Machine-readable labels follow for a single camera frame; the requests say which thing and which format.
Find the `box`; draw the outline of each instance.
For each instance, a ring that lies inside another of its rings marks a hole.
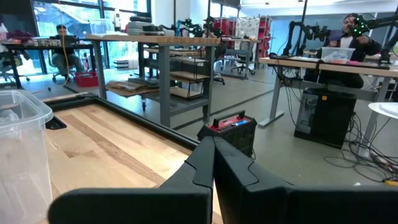
[[[52,110],[24,90],[0,91],[0,222],[45,220],[52,201],[45,123]]]
[[[347,63],[351,60],[354,51],[355,49],[322,47],[321,59],[329,63]]]
[[[114,24],[111,19],[90,19],[92,34],[106,34],[107,31],[114,32]]]
[[[98,77],[96,72],[76,72],[76,84],[80,87],[98,86]]]

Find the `person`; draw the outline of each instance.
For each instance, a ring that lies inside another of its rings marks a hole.
[[[330,37],[325,41],[324,47],[341,47],[341,48],[352,48],[355,49],[352,61],[363,62],[366,55],[375,55],[380,52],[381,45],[375,40],[372,40],[366,35],[354,38],[351,35],[349,27],[355,25],[354,20],[358,17],[358,14],[348,14],[343,21],[343,35],[340,37]],[[317,57],[321,58],[322,49],[317,52]],[[319,77],[320,83],[330,83],[335,85],[344,85],[350,88],[362,88],[363,79],[359,74],[346,73],[346,72],[332,72],[332,71],[321,71]]]
[[[62,42],[63,41],[62,36],[65,35],[65,44],[68,44],[67,39],[69,38],[67,38],[68,37],[67,28],[64,25],[58,25],[57,32],[58,35],[56,35],[53,38],[61,40]],[[77,72],[84,72],[84,68],[83,65],[81,64],[80,58],[75,55],[75,51],[73,49],[68,49],[68,48],[66,48],[65,51],[67,53],[69,67],[74,65],[76,67]],[[63,52],[62,48],[54,50],[52,55],[52,63],[58,68],[60,74],[64,76],[65,79],[67,79],[68,68],[65,61],[65,53]]]

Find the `computer tower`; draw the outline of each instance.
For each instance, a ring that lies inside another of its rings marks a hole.
[[[294,136],[341,149],[355,103],[353,94],[307,88],[303,91]]]

